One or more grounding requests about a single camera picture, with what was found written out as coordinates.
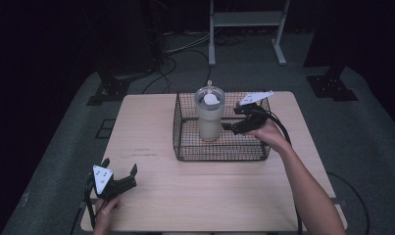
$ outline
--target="gray carpet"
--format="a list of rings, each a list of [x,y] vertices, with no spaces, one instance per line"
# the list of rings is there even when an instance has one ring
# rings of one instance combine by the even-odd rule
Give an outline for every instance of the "gray carpet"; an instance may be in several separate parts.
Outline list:
[[[258,90],[294,93],[327,171],[345,178],[360,193],[370,215],[370,234],[395,234],[395,123],[371,94],[366,81],[346,68],[341,75],[359,101],[334,102],[316,98],[306,75],[323,74],[327,68],[304,69],[312,34],[284,34],[281,47],[288,65],[281,67],[271,46],[271,35],[247,36],[243,43],[217,47],[217,64],[211,68],[214,85],[228,90]],[[196,40],[177,35],[167,37],[171,49]],[[207,45],[192,48],[207,55]],[[197,90],[208,74],[205,57],[197,52],[171,56],[176,67],[146,93],[175,93]],[[162,72],[173,68],[166,60]],[[155,78],[133,81],[129,94],[140,94]],[[106,118],[116,118],[121,102],[86,106],[100,84],[97,73],[80,87],[45,152],[27,191],[24,206],[18,206],[3,234],[69,234],[84,183],[92,165],[101,162],[107,139],[96,139]],[[349,223],[349,234],[365,234],[365,211],[354,192],[339,179],[329,176]],[[78,218],[74,234],[85,234]]]

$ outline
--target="hand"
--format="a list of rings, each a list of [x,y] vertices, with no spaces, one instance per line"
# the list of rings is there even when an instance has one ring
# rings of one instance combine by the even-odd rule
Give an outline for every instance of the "hand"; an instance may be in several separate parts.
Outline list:
[[[119,208],[120,201],[121,201],[120,196],[112,199],[110,202],[106,202],[103,199],[97,200],[96,225],[93,234],[104,235],[109,233],[112,224],[112,210]]]
[[[280,152],[283,148],[290,147],[290,144],[280,133],[276,124],[271,119],[267,119],[265,124],[258,129],[251,130],[245,135],[254,135],[257,139],[260,139],[269,144],[275,151]]]

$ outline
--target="white triangular marker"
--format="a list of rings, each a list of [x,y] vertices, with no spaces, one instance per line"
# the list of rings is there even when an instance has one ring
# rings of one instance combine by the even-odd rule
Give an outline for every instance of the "white triangular marker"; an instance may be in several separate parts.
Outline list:
[[[94,165],[93,166],[94,181],[96,183],[96,192],[102,194],[109,180],[114,174],[110,169]]]
[[[247,105],[247,104],[252,104],[257,101],[263,100],[267,97],[270,97],[273,95],[273,91],[270,92],[256,92],[256,93],[248,93],[245,98],[243,98],[240,102],[239,105]]]

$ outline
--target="forearm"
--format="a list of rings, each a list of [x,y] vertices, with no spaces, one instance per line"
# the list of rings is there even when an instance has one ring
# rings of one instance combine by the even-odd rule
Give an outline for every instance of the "forearm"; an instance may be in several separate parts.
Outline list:
[[[295,206],[311,234],[345,234],[338,211],[289,144],[278,149]]]

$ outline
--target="person's left hand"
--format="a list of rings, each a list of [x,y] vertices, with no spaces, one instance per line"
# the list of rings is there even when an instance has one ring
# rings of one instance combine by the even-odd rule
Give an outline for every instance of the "person's left hand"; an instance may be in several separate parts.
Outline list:
[[[111,230],[112,224],[112,210],[118,209],[120,206],[120,196],[106,202],[99,199],[96,202],[96,225],[94,228],[95,235],[105,235]]]

